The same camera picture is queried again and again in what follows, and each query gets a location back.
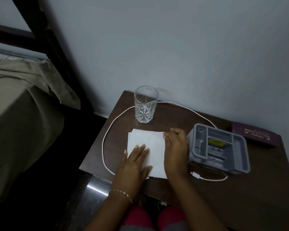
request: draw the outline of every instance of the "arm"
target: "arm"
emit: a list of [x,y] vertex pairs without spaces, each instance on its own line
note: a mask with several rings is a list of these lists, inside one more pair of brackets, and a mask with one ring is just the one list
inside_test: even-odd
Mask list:
[[[118,172],[114,176],[111,189],[122,190],[131,196],[131,198],[135,198],[152,168],[152,166],[148,166],[141,170],[142,163],[149,153],[148,148],[146,150],[144,149],[145,145],[141,147],[136,145],[128,158],[127,151],[124,152]],[[131,201],[127,195],[118,191],[111,191],[85,231],[116,230],[130,205]]]
[[177,194],[191,230],[227,230],[212,213],[188,180],[188,144],[183,130],[171,128],[164,133],[164,167],[167,178]]

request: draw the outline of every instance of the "red pants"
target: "red pants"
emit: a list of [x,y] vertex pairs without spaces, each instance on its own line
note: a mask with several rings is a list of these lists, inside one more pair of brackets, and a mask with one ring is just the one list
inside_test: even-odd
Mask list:
[[[167,206],[158,216],[158,230],[188,230],[183,211],[174,206]],[[132,207],[127,214],[120,231],[152,231],[154,230],[149,214],[141,207]]]

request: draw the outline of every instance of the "charging cable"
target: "charging cable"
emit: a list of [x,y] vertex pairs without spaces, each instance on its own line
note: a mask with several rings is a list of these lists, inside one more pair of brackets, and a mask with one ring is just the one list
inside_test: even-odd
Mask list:
[[201,177],[198,173],[195,173],[195,172],[190,172],[191,175],[193,175],[193,177],[197,178],[197,179],[202,179],[202,180],[205,180],[205,181],[224,181],[227,179],[228,176],[226,176],[225,178],[223,179],[216,179],[216,180],[213,180],[213,179],[206,179],[206,178],[203,178]]
[[[194,112],[195,114],[199,115],[199,116],[202,117],[203,119],[207,120],[207,121],[210,122],[215,128],[217,128],[209,119],[205,118],[204,116],[201,116],[199,113],[195,112],[195,111],[192,110],[192,109],[186,108],[186,107],[184,107],[184,106],[182,106],[182,105],[179,105],[179,104],[177,104],[177,103],[175,103],[175,102],[158,101],[158,103],[169,103],[169,104],[174,104],[174,105],[180,106],[180,107],[182,107],[182,108],[188,109],[188,110]],[[128,110],[130,110],[130,109],[132,109],[132,108],[134,108],[134,107],[135,107],[135,106],[132,106],[132,107],[128,108],[127,110],[125,110],[123,113],[121,113],[119,116],[117,116],[117,117],[112,121],[112,123],[111,123],[110,126],[108,127],[108,130],[106,131],[106,133],[105,133],[105,135],[104,135],[104,138],[103,138],[103,141],[102,141],[102,159],[103,159],[103,164],[104,164],[105,168],[106,168],[111,174],[113,174],[113,175],[115,175],[115,173],[112,172],[112,171],[106,166],[106,164],[105,164],[105,159],[104,159],[104,141],[105,141],[105,138],[106,138],[106,136],[107,136],[107,134],[108,134],[108,132],[109,132],[112,124],[115,122],[115,120],[117,120],[120,116],[122,116],[122,114],[124,114],[126,111],[128,111]],[[210,179],[204,179],[204,178],[201,178],[201,179],[203,179],[203,180],[208,180],[208,181],[218,181],[218,180],[210,180]]]

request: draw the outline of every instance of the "gold bracelet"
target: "gold bracelet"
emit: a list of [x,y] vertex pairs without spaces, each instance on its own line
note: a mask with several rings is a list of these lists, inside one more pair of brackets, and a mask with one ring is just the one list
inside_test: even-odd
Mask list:
[[111,191],[118,191],[120,193],[123,193],[127,196],[127,198],[131,201],[131,203],[133,203],[133,200],[131,199],[131,196],[129,196],[126,192],[122,191],[122,190],[118,190],[118,189],[115,189],[115,190],[110,190],[109,192]]

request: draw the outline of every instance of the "purple book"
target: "purple book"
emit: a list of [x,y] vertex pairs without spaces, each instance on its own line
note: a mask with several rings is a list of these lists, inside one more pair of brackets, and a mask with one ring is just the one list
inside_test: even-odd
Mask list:
[[255,126],[233,122],[231,124],[231,132],[242,135],[246,139],[267,143],[272,146],[280,145],[280,136],[278,134]]

